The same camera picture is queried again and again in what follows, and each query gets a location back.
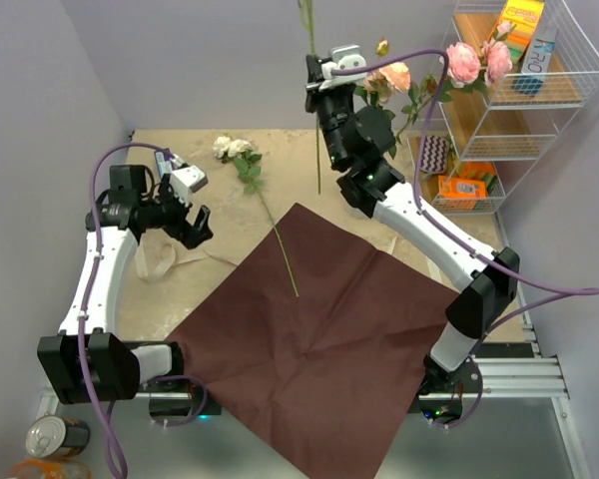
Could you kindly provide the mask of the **cream ribbon gold lettering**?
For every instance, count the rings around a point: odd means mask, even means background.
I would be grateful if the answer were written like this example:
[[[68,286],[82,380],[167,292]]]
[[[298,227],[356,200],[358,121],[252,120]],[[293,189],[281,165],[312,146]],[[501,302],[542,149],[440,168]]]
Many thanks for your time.
[[[154,283],[161,281],[177,266],[208,258],[231,266],[239,265],[234,257],[206,248],[179,250],[172,242],[142,240],[135,254],[136,275],[143,282]]]

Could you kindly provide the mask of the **peach rose stem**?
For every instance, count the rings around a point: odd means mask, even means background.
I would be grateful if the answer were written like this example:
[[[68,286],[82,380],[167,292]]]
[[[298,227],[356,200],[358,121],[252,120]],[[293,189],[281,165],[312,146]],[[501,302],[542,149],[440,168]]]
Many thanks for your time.
[[[387,108],[389,100],[399,93],[410,90],[411,76],[404,62],[394,62],[368,73],[361,85],[355,87],[354,93],[366,105],[382,110],[389,121],[396,115]]]

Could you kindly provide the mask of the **white rose stem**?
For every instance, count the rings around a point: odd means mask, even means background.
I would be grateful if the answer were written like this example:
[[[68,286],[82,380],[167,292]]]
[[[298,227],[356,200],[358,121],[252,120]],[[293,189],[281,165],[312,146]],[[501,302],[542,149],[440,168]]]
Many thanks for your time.
[[[261,166],[263,155],[257,151],[251,142],[244,139],[234,139],[227,133],[216,137],[212,150],[214,157],[222,164],[232,164],[234,166],[237,178],[244,186],[244,194],[255,196],[260,202],[278,243],[294,296],[299,298],[298,284],[284,240],[264,195],[265,181],[262,178]]]

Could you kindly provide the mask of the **small pink rose stem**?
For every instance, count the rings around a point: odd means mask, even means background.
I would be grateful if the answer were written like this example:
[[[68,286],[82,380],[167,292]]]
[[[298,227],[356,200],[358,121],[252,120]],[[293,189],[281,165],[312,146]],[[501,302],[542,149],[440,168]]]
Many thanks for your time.
[[[315,33],[314,33],[314,15],[313,2],[311,0],[297,1],[300,20],[307,32],[308,37],[308,80],[312,82],[315,79],[314,66],[316,60]],[[315,122],[314,126],[314,146],[316,162],[316,191],[321,194],[321,164],[320,164],[320,145],[319,145],[319,125]]]

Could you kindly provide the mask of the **red wrapping paper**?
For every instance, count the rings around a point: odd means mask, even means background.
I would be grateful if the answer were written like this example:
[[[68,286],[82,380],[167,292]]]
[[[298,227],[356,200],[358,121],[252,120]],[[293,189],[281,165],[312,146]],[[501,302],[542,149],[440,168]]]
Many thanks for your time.
[[[371,478],[455,297],[294,205],[171,339],[186,372],[303,474]]]

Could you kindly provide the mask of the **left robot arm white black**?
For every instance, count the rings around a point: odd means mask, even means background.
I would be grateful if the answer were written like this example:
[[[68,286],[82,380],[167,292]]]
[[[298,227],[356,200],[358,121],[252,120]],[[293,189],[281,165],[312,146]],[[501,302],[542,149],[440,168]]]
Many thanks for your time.
[[[86,217],[87,252],[74,299],[56,334],[40,339],[38,359],[63,404],[90,400],[91,381],[102,402],[132,399],[154,381],[165,391],[187,379],[175,343],[123,341],[118,335],[119,299],[141,236],[161,230],[187,249],[210,240],[211,211],[201,206],[193,223],[187,215],[192,193],[208,178],[183,165],[156,182],[141,165],[113,166],[110,186],[96,199],[98,217]]]

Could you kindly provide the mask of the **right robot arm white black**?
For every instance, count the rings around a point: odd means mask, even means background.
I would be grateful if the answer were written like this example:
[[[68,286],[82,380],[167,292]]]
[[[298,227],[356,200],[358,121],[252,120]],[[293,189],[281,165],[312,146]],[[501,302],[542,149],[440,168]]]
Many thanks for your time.
[[[494,322],[516,296],[520,258],[472,238],[429,205],[385,158],[395,146],[387,114],[357,110],[353,94],[368,68],[356,45],[337,47],[326,58],[307,55],[305,109],[316,115],[330,166],[346,202],[402,235],[430,258],[458,289],[445,311],[441,335],[424,358],[423,394],[445,392],[476,352]]]

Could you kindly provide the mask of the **purple white toothpaste box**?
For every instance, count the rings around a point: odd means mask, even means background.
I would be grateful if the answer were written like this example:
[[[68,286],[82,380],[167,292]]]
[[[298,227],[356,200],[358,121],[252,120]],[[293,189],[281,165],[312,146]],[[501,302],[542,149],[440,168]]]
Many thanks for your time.
[[[173,170],[172,156],[169,151],[155,151],[154,159],[159,177],[169,174]]]

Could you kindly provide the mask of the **purple wavy scrub pad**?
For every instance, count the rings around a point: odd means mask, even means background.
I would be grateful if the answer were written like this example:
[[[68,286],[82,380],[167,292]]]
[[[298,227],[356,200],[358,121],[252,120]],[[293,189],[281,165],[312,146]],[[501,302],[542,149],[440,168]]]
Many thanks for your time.
[[[451,143],[447,137],[425,136],[420,139],[423,147],[419,177],[424,181],[435,175],[445,175]]]

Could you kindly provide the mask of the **orange packet bottom shelf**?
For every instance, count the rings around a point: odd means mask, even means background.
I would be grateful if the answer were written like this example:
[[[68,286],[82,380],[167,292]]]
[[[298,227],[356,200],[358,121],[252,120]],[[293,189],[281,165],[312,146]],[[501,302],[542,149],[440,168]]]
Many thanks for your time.
[[[473,211],[487,197],[486,185],[479,180],[439,175],[437,187],[437,206],[446,211]]]

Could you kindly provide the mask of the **orange green sponge pack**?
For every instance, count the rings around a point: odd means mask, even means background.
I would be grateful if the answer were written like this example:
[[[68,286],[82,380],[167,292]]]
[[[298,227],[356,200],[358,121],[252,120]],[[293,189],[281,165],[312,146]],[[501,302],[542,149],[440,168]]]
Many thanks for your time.
[[[460,178],[483,182],[490,195],[497,189],[498,174],[492,162],[462,162],[457,171]]]

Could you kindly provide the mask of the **white blue tall box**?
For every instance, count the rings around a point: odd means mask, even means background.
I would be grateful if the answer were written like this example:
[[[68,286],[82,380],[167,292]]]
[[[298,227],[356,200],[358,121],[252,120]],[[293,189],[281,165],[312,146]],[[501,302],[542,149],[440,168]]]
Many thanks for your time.
[[[512,80],[514,92],[536,95],[543,87],[549,70],[559,29],[556,26],[538,27],[527,48],[519,74]]]

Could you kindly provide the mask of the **colourful sponge pack top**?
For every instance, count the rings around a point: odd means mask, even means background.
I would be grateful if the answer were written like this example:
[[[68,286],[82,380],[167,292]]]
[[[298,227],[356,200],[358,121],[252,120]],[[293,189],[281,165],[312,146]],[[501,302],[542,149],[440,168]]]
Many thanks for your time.
[[[507,46],[513,65],[520,61],[529,47],[543,10],[543,1],[505,2],[493,29],[493,37]]]

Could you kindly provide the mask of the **tin can silver lid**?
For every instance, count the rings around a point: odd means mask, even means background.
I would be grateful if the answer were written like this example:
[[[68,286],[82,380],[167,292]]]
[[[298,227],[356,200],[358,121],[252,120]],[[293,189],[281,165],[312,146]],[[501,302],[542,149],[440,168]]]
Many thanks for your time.
[[[64,459],[80,454],[90,437],[91,430],[85,421],[46,415],[30,426],[25,450],[38,459]]]

